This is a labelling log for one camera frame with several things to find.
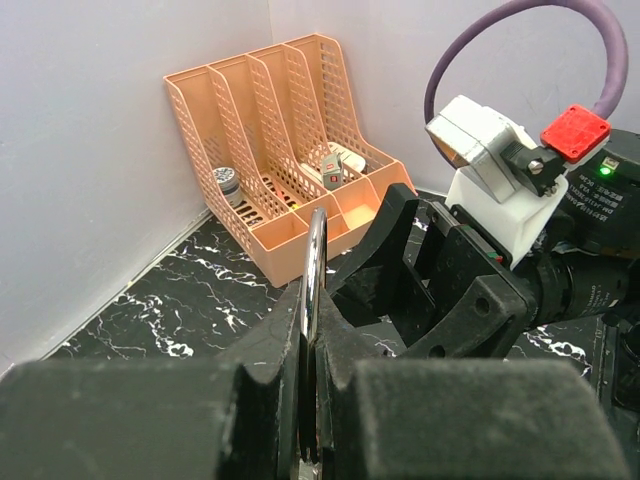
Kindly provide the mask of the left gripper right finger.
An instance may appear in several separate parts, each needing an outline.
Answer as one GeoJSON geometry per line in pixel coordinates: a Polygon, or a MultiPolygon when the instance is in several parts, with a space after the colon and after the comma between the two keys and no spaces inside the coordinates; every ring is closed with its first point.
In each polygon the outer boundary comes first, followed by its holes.
{"type": "Polygon", "coordinates": [[[561,360],[385,358],[319,296],[326,479],[626,479],[593,390],[561,360]]]}

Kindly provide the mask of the large silver keyring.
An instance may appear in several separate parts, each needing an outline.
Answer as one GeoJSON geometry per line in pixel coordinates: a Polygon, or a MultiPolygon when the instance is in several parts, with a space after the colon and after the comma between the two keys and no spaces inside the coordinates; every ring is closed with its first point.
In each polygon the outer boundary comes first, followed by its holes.
{"type": "Polygon", "coordinates": [[[300,287],[300,353],[298,391],[298,438],[301,458],[320,463],[317,433],[316,344],[320,297],[325,289],[327,262],[327,213],[314,209],[308,231],[307,251],[300,287]]]}

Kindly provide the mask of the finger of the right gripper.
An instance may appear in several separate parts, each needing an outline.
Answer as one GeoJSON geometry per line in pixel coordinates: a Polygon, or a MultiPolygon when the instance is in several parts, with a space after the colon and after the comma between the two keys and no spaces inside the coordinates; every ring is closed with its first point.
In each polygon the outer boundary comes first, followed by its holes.
{"type": "Polygon", "coordinates": [[[527,314],[527,303],[500,276],[472,281],[462,297],[402,354],[411,359],[498,357],[509,329],[527,314]]]}
{"type": "Polygon", "coordinates": [[[389,312],[418,205],[406,184],[390,185],[366,234],[330,278],[329,294],[350,324],[371,325],[389,312]]]}

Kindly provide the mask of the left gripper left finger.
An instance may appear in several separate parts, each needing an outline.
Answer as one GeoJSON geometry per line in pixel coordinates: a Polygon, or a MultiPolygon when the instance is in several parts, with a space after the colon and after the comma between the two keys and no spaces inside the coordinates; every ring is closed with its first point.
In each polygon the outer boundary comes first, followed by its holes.
{"type": "Polygon", "coordinates": [[[277,479],[296,461],[300,286],[205,359],[46,360],[1,383],[5,479],[277,479]]]}

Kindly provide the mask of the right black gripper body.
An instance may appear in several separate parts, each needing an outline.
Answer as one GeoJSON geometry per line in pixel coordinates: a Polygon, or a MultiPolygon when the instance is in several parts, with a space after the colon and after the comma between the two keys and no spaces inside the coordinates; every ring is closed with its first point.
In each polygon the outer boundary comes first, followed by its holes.
{"type": "Polygon", "coordinates": [[[581,252],[549,252],[526,258],[511,270],[475,224],[440,202],[429,205],[431,222],[409,271],[427,302],[423,337],[460,300],[472,281],[502,277],[527,303],[527,314],[499,344],[504,358],[521,334],[539,326],[598,315],[639,321],[639,263],[581,252]]]}

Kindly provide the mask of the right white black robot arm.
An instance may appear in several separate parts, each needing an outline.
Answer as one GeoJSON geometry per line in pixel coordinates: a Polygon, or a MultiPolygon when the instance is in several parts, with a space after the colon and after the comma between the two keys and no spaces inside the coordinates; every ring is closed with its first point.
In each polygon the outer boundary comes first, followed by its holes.
{"type": "Polygon", "coordinates": [[[621,325],[612,397],[639,407],[639,137],[613,130],[522,259],[462,206],[388,187],[329,294],[356,326],[388,316],[412,357],[502,358],[542,325],[621,325]]]}

